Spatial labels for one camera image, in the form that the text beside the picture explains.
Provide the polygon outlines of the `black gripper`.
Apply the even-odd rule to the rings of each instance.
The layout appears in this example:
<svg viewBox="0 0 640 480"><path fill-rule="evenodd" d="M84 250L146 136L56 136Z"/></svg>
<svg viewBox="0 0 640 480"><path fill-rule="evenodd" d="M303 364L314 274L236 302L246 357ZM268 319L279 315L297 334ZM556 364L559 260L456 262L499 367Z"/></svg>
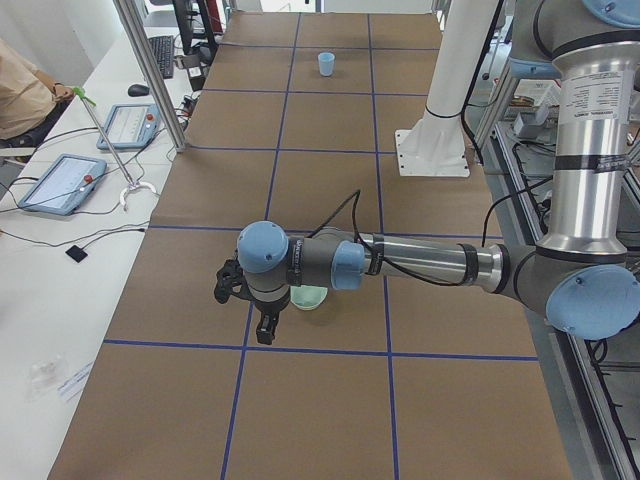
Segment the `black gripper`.
<svg viewBox="0 0 640 480"><path fill-rule="evenodd" d="M216 273L214 298L218 303L227 303L231 297L247 299L247 282L236 258L227 259ZM261 345L272 345L276 338L278 313L265 311L261 313L256 326L256 340Z"/></svg>

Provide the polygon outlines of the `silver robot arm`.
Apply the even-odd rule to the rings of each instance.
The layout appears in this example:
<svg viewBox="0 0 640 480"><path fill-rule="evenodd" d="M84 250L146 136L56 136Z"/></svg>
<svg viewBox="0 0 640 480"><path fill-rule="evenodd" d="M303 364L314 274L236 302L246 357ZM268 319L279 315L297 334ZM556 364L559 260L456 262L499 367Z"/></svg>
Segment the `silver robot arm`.
<svg viewBox="0 0 640 480"><path fill-rule="evenodd" d="M510 62L519 78L561 83L547 233L532 246L447 244L344 232L322 224L291 237L277 224L245 227L216 275L215 299L251 302L257 339L274 340L298 286L357 289L367 275L476 285L519 301L556 329L585 340L619 333L639 313L639 283L616 235L634 78L635 1L519 1Z"/></svg>

